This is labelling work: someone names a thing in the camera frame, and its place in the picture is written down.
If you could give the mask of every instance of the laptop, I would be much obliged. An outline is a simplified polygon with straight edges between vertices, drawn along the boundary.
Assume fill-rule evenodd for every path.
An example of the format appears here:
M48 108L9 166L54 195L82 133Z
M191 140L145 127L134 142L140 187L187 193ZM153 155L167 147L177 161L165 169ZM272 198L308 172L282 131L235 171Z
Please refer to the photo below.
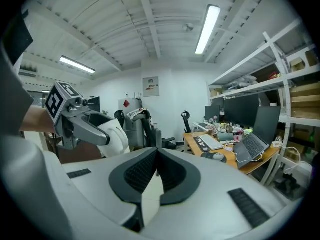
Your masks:
M250 163L270 147L275 138L281 107L260 106L253 132L234 146L238 168Z

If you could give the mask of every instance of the cup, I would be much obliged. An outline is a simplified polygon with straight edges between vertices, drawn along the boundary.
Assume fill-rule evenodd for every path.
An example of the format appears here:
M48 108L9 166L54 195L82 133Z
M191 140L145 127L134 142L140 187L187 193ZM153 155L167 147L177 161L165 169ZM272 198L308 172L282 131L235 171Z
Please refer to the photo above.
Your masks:
M108 145L97 146L102 156L110 158L116 155L128 153L128 137L124 130L122 130L122 127L118 119L114 119L104 124L101 124L100 126L98 126L98 128L104 131L110 137L110 142Z

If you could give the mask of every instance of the wooden desk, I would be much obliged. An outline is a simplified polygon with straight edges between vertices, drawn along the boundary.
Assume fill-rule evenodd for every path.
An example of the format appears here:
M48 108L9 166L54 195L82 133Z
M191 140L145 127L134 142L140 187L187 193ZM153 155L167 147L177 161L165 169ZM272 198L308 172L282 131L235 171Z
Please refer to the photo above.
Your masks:
M192 153L195 156L201 156L204 152L200 149L200 147L198 146L198 144L196 143L194 137L196 136L201 136L206 134L205 132L192 132L192 133L185 133L184 136L184 152L188 151L188 145L190 147L190 149L192 150ZM241 172L243 172L244 174L248 175L250 173L252 173L254 170L258 169L259 167L261 167L262 165L264 165L267 161L269 161L272 157L276 158L277 154L279 153L279 147L275 148L275 147L269 147L263 154L262 157L262 162L249 162L248 164L246 164L245 166L243 166L242 168L240 168L239 170ZM217 149L217 150L211 150L210 153L221 153L223 155L225 155L226 157L226 164L232 166L233 168L238 169L238 164L237 164L237 160L236 160L236 156L234 153L227 151L223 148L221 149Z

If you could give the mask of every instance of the red object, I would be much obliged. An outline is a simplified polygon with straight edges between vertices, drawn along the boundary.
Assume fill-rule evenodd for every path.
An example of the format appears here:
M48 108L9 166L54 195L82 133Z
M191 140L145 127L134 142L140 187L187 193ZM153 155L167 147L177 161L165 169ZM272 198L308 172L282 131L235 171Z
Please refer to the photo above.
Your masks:
M125 102L123 103L123 105L127 108L127 107L129 107L130 103L129 103L129 101L125 100Z
M279 75L279 74L278 74L276 71L274 71L271 75L269 75L268 80L275 79L275 78L278 77L278 75Z

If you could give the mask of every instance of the white shelving unit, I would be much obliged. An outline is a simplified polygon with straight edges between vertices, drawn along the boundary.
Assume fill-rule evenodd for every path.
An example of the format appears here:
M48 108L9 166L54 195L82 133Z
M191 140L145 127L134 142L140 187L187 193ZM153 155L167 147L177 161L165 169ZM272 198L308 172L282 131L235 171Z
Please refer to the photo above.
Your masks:
M263 44L260 48L258 48L248 57L240 61L237 65L229 69L227 72L219 76L217 79L214 80L214 82L212 82L209 85L209 89L212 86L228 86L232 82L240 78L243 78L244 76L249 76L268 66L271 66L272 64L275 64L275 66L281 73L280 77L267 80L265 82L257 83L242 89L232 90L221 95L212 97L210 99L215 100L219 98L225 99L233 97L243 97L273 91L277 89L284 89L283 95L285 96L286 114L281 114L279 117L279 122L285 123L285 133L283 139L284 147L286 147L288 144L291 124L320 127L320 120L291 117L291 80L320 72L320 66L309 66L308 60L306 58L306 52L313 49L314 45L310 45L303 48L299 47L299 51L295 50L295 52L291 52L290 55L286 55L277 45L277 42L281 43L286 37L288 38L289 43L291 43L292 31L295 31L296 28L299 28L301 24L302 21L300 19L296 19L272 38L270 38L269 35L266 32L264 32L263 36L266 41L265 44ZM289 62L299 57L302 58L303 61L305 61L306 68L296 72L290 72ZM289 159L286 159L284 157L284 154L285 149L283 148L281 150L281 153L277 156L275 164L270 164L270 167L274 166L274 169L272 171L272 168L268 168L268 175L266 176L268 180L266 182L263 182L263 184L266 183L266 185L268 186L273 181L273 178L275 177L282 163L288 164L289 166L294 163Z

